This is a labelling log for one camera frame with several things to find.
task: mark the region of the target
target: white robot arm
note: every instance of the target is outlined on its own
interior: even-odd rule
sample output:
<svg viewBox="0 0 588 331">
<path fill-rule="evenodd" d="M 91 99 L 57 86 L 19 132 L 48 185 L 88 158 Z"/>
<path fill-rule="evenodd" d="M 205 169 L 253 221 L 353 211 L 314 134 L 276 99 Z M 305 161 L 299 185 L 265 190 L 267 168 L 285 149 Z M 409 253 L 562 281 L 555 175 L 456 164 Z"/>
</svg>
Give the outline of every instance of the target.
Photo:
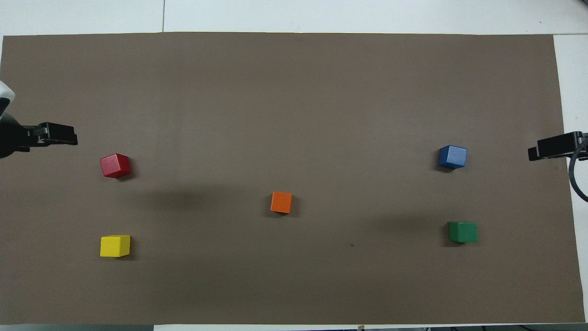
<svg viewBox="0 0 588 331">
<path fill-rule="evenodd" d="M 14 101 L 15 96 L 14 92 L 6 86 L 6 84 L 0 81 L 0 118 L 10 102 Z"/>
</svg>

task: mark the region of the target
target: orange cube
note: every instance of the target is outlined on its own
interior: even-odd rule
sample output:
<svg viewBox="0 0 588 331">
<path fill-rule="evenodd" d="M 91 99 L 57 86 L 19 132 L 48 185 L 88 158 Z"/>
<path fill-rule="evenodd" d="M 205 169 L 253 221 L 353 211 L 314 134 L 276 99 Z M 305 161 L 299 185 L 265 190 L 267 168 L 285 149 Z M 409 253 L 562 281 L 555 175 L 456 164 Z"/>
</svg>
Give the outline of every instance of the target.
<svg viewBox="0 0 588 331">
<path fill-rule="evenodd" d="M 274 192 L 272 194 L 272 206 L 269 210 L 288 214 L 290 213 L 291 205 L 292 193 Z"/>
</svg>

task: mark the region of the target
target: black cable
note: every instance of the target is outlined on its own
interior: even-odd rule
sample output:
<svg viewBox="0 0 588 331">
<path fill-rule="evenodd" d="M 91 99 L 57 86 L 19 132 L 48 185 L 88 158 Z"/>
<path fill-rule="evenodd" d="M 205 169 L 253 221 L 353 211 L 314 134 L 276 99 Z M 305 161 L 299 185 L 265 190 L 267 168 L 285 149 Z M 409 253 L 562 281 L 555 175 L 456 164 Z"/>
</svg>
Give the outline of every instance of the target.
<svg viewBox="0 0 588 331">
<path fill-rule="evenodd" d="M 574 150 L 574 154 L 572 154 L 572 157 L 570 158 L 570 167 L 567 169 L 567 174 L 570 177 L 570 184 L 572 185 L 572 188 L 574 189 L 576 194 L 580 198 L 582 198 L 582 200 L 588 202 L 588 196 L 585 195 L 584 192 L 582 192 L 580 187 L 578 187 L 578 184 L 576 183 L 576 177 L 574 176 L 574 167 L 576 166 L 576 160 L 578 159 L 578 155 L 580 154 L 580 152 L 586 149 L 586 146 L 588 146 L 588 137 L 585 137 L 584 141 L 582 141 L 582 143 L 579 144 L 578 147 L 576 147 L 576 150 Z"/>
<path fill-rule="evenodd" d="M 519 326 L 522 327 L 523 329 L 527 330 L 527 331 L 541 331 L 541 330 L 531 329 L 530 327 L 526 327 L 524 325 L 519 325 Z"/>
</svg>

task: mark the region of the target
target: blue cube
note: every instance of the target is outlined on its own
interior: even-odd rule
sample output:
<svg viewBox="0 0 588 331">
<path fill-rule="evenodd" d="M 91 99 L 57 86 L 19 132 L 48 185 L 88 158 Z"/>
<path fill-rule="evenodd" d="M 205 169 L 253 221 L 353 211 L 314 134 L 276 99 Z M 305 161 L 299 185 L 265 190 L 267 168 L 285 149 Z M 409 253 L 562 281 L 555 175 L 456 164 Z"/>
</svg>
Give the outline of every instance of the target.
<svg viewBox="0 0 588 331">
<path fill-rule="evenodd" d="M 446 168 L 457 169 L 466 166 L 467 148 L 447 145 L 441 148 L 439 165 Z"/>
</svg>

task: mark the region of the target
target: green cube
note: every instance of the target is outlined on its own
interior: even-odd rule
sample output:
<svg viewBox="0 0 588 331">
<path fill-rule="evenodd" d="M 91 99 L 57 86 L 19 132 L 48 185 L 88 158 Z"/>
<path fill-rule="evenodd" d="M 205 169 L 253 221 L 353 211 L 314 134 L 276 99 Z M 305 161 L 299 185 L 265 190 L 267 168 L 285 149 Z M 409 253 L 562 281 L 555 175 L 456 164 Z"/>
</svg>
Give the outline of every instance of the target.
<svg viewBox="0 0 588 331">
<path fill-rule="evenodd" d="M 458 243 L 477 243 L 476 223 L 449 222 L 449 238 Z"/>
</svg>

